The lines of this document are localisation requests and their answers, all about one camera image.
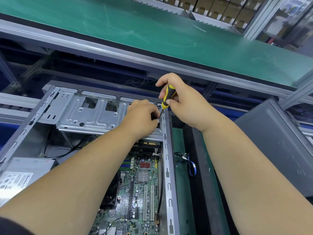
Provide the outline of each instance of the shelf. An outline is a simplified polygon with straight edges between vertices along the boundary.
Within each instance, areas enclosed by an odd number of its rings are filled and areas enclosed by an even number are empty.
[[[221,28],[221,29],[224,29],[224,30],[236,33],[236,34],[241,34],[241,32],[239,30],[237,30],[231,24],[224,23],[222,21],[218,21],[216,19],[212,19],[212,18],[204,16],[204,15],[199,15],[199,14],[194,13],[194,12],[186,11],[182,8],[175,7],[175,6],[166,4],[166,3],[158,1],[158,0],[134,0],[134,1],[148,5],[148,6],[151,6],[151,7],[161,9],[163,11],[171,12],[171,13],[179,15],[179,16],[194,19],[196,21],[203,22],[205,24],[215,26],[215,27],[218,27],[218,28]]]

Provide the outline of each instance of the green circuit board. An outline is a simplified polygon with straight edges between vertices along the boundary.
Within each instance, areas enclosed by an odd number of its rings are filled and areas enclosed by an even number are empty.
[[[89,235],[158,234],[157,156],[132,152],[119,172],[117,204],[99,209]]]

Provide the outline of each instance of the metal computer chassis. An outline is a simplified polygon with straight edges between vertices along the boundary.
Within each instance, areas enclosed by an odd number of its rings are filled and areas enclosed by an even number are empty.
[[[45,96],[29,114],[0,152],[0,172],[6,168],[14,152],[23,142],[32,127],[37,123],[53,124],[62,132],[83,134],[104,134],[117,127],[123,120],[127,107],[135,99],[143,96],[103,90],[86,86],[75,86],[75,89],[50,86]],[[159,99],[150,102],[160,105]],[[173,154],[168,111],[165,110],[160,120],[160,126],[145,140],[162,142],[164,164],[164,189],[162,207],[164,211],[160,223],[164,228],[160,234],[179,235],[178,206],[175,187]]]

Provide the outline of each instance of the screwdriver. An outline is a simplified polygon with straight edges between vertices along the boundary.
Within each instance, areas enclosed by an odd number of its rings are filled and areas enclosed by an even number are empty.
[[[167,88],[166,88],[166,92],[165,92],[165,96],[163,98],[163,102],[162,102],[162,110],[161,110],[161,113],[160,113],[160,117],[159,117],[159,121],[161,119],[161,115],[163,114],[164,110],[166,108],[168,108],[168,104],[166,103],[166,100],[168,99],[172,99],[173,96],[175,95],[176,93],[176,90],[175,90],[175,87],[173,87],[172,85],[168,85]]]

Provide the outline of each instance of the person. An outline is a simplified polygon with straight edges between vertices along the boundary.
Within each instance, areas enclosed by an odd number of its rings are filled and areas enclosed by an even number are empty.
[[[313,207],[251,140],[174,73],[171,110],[203,138],[241,235],[313,234]],[[159,98],[165,95],[162,89]],[[157,126],[158,108],[135,100],[121,124],[22,190],[0,208],[0,234],[87,235],[104,191],[140,138]]]

